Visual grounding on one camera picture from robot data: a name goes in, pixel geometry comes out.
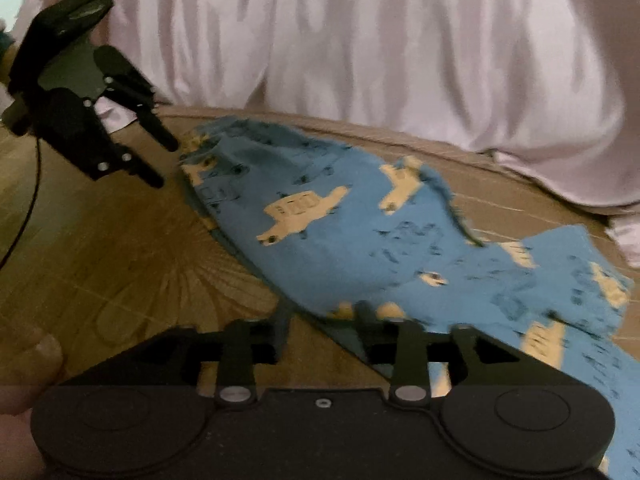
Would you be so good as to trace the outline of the person's left hand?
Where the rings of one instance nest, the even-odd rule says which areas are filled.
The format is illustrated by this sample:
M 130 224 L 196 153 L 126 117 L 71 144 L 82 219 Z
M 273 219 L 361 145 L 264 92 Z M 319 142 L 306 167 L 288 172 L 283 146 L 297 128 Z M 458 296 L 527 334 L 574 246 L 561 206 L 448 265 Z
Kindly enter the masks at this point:
M 17 54 L 17 44 L 14 38 L 6 32 L 6 22 L 0 24 L 0 82 L 7 86 L 10 81 L 10 71 Z

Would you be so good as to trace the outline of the person's right hand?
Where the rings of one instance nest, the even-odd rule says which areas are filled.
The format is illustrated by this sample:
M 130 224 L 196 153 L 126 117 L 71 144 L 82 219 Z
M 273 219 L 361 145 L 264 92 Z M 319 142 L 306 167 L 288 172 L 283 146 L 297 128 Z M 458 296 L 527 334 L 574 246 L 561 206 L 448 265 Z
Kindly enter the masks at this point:
M 32 325 L 9 326 L 1 336 L 1 477 L 39 479 L 46 466 L 32 437 L 30 416 L 40 393 L 63 367 L 55 336 Z

